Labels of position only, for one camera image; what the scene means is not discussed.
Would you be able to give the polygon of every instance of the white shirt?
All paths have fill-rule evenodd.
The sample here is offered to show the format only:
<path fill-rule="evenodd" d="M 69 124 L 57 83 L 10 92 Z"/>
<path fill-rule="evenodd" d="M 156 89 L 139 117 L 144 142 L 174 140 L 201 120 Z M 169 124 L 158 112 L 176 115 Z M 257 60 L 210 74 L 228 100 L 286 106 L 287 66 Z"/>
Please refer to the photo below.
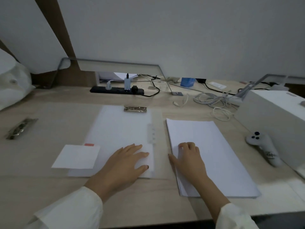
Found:
<path fill-rule="evenodd" d="M 101 198 L 82 187 L 36 212 L 25 229 L 98 229 L 103 214 Z M 216 229 L 258 229 L 241 208 L 229 203 L 221 208 Z"/>

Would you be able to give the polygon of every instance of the white controller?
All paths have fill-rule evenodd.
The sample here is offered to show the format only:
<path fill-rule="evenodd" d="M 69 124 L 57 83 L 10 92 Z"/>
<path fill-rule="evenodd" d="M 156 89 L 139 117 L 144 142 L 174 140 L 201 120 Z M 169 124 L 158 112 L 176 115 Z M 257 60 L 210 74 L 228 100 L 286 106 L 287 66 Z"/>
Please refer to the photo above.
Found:
<path fill-rule="evenodd" d="M 282 165 L 283 162 L 280 159 L 278 152 L 268 134 L 255 132 L 254 134 L 246 137 L 246 142 L 250 145 L 259 146 L 270 164 L 274 167 Z"/>

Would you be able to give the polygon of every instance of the person's right hand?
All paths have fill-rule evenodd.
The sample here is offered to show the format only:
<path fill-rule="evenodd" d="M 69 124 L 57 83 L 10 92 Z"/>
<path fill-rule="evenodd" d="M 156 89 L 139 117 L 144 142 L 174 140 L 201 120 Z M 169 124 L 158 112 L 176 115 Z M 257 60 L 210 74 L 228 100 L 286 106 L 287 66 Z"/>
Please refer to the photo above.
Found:
<path fill-rule="evenodd" d="M 184 177 L 193 185 L 200 183 L 205 178 L 208 179 L 206 167 L 201 159 L 199 148 L 193 142 L 183 142 L 178 145 L 183 148 L 181 159 L 169 154 L 170 161 L 183 174 Z"/>

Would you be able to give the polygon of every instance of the small white card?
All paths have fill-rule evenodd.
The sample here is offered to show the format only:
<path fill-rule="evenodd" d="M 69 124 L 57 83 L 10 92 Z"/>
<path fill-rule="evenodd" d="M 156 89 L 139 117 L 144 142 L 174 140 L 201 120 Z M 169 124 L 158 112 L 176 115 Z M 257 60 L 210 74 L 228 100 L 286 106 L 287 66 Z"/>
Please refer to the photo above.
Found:
<path fill-rule="evenodd" d="M 65 145 L 52 168 L 92 169 L 101 146 Z"/>

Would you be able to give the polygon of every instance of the desk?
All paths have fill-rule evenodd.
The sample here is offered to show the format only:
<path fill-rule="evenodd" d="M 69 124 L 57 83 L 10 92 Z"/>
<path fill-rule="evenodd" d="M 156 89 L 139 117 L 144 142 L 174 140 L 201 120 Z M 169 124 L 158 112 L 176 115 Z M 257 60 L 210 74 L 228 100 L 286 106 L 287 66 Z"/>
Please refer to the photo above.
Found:
<path fill-rule="evenodd" d="M 216 82 L 228 86 L 225 91 L 231 89 L 233 93 L 245 86 L 233 81 Z M 149 82 L 138 82 L 135 85 L 144 88 L 146 95 L 155 92 L 148 89 Z M 190 97 L 198 94 L 196 91 L 175 86 L 171 88 L 173 91 L 189 93 Z M 194 88 L 208 91 L 198 83 L 195 83 Z M 4 136 L 16 123 L 34 113 L 44 102 L 139 105 L 160 108 L 164 119 L 214 121 L 262 193 L 257 199 L 230 199 L 232 203 L 244 208 L 251 215 L 305 211 L 305 202 L 299 196 L 300 191 L 305 192 L 305 189 L 300 190 L 304 181 L 287 165 L 280 168 L 270 166 L 253 147 L 245 143 L 244 137 L 249 132 L 234 118 L 227 122 L 219 121 L 211 116 L 210 107 L 197 104 L 191 98 L 183 108 L 179 108 L 172 102 L 181 103 L 183 97 L 173 96 L 169 92 L 161 91 L 158 95 L 147 98 L 90 93 L 89 90 L 90 88 L 56 87 L 33 91 L 21 102 L 0 112 L 0 136 Z M 170 152 L 170 142 L 168 135 L 166 136 Z M 77 190 L 86 180 L 0 177 L 0 228 L 21 228 L 35 211 Z M 292 188 L 292 183 L 295 182 L 302 184 L 298 190 Z M 117 193 L 104 204 L 100 227 L 131 227 L 203 219 L 211 219 L 204 202 L 198 198 L 179 196 L 175 179 L 138 179 L 130 188 Z"/>

